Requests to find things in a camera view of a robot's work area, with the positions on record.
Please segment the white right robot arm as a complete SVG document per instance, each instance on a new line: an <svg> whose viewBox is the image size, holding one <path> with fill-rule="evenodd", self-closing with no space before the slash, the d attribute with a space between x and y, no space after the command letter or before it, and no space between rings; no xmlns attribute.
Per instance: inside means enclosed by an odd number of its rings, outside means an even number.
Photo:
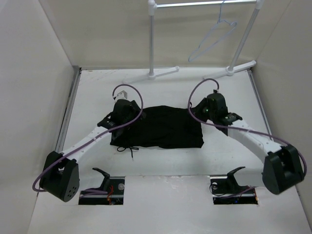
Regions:
<svg viewBox="0 0 312 234"><path fill-rule="evenodd" d="M213 124L226 136L238 141L263 163L261 186L278 195L302 182L306 165L298 150L289 143L281 145L272 136L251 128L238 114L230 113L225 98L215 91L192 109L202 123Z"/></svg>

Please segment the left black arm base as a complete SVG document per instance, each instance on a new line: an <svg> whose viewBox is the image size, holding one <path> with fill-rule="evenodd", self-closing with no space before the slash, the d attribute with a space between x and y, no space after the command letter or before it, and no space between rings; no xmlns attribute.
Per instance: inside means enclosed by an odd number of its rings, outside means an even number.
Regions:
<svg viewBox="0 0 312 234"><path fill-rule="evenodd" d="M110 176L99 168L92 170L92 175L82 181L78 205L123 205L125 177Z"/></svg>

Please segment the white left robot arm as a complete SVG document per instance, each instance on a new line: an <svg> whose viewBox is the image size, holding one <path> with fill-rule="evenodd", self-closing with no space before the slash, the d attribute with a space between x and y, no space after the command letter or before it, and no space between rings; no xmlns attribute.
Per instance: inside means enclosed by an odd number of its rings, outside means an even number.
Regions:
<svg viewBox="0 0 312 234"><path fill-rule="evenodd" d="M105 116L85 138L63 152L48 154L42 173L36 179L41 192L48 192L63 202L71 200L80 186L79 163L87 152L114 134L117 136L142 118L144 103L119 99L113 110Z"/></svg>

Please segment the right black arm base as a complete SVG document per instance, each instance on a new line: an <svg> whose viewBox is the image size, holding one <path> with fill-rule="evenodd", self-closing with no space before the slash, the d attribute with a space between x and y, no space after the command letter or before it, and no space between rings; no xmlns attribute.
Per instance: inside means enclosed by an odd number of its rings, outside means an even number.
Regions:
<svg viewBox="0 0 312 234"><path fill-rule="evenodd" d="M214 205L257 205L255 186L238 184L235 173L245 169L244 166L237 167L227 174L211 175L209 190L213 195Z"/></svg>

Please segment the black trousers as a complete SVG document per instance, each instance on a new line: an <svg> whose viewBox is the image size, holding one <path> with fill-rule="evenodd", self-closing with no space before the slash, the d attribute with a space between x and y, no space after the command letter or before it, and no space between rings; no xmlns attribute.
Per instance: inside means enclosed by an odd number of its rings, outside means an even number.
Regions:
<svg viewBox="0 0 312 234"><path fill-rule="evenodd" d="M202 127L187 109L170 106L148 107L145 118L123 128L120 136L113 136L110 144L118 151L138 147L162 149L201 148L204 144Z"/></svg>

